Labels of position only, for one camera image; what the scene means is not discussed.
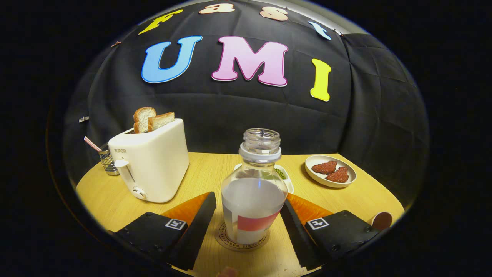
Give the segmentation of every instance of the glass bottle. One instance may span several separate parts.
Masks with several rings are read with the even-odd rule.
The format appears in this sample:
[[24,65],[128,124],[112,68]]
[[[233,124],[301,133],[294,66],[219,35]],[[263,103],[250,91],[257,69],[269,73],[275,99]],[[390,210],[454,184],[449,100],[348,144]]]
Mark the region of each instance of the glass bottle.
[[221,195],[228,238],[250,244],[258,242],[277,217],[287,186],[274,170],[281,157],[280,134],[248,129],[243,138],[243,163],[222,182]]

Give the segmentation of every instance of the straw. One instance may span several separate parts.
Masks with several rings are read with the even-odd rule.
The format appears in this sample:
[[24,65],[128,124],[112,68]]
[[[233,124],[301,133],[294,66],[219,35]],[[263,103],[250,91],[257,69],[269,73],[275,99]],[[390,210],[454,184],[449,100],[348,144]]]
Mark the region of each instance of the straw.
[[101,148],[97,147],[88,137],[84,137],[85,142],[87,142],[88,145],[90,145],[94,150],[97,152],[101,152]]

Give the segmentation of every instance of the blue letter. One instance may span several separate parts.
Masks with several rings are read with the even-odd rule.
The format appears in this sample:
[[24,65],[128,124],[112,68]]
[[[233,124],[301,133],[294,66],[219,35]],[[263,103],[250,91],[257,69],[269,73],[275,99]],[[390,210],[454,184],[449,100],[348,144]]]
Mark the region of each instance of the blue letter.
[[181,44],[178,60],[168,69],[161,69],[159,63],[162,54],[164,53],[164,49],[169,46],[171,42],[165,41],[147,48],[145,51],[147,56],[145,57],[144,65],[142,66],[142,79],[148,83],[162,83],[183,74],[186,69],[188,69],[189,63],[191,62],[191,56],[193,56],[193,49],[195,48],[196,42],[201,40],[202,36],[200,35],[187,36],[178,40],[178,44]]
[[308,23],[313,25],[316,32],[318,32],[318,34],[320,34],[322,37],[326,38],[327,40],[332,40],[332,38],[326,34],[326,30],[323,29],[318,23],[314,23],[311,21],[308,21]]

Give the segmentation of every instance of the letter m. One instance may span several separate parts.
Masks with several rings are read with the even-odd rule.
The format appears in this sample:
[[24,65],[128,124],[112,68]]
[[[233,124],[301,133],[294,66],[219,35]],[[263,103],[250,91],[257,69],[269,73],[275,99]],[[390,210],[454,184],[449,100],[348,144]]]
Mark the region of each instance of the letter m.
[[287,85],[287,79],[283,76],[284,55],[289,50],[287,46],[269,41],[258,52],[254,53],[243,37],[223,36],[218,41],[224,46],[218,70],[212,73],[212,79],[217,81],[236,80],[239,76],[234,71],[234,61],[236,61],[247,81],[253,79],[260,66],[264,64],[263,73],[258,76],[258,81],[277,87]]

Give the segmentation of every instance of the letter i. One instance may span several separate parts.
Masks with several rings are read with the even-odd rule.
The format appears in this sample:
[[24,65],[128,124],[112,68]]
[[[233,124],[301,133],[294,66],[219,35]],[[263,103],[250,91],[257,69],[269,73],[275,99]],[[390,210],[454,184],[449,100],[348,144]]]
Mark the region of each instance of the letter i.
[[327,102],[330,100],[330,95],[328,94],[328,74],[330,74],[332,68],[325,62],[317,59],[312,59],[312,63],[316,67],[316,75],[314,87],[311,89],[311,96]]

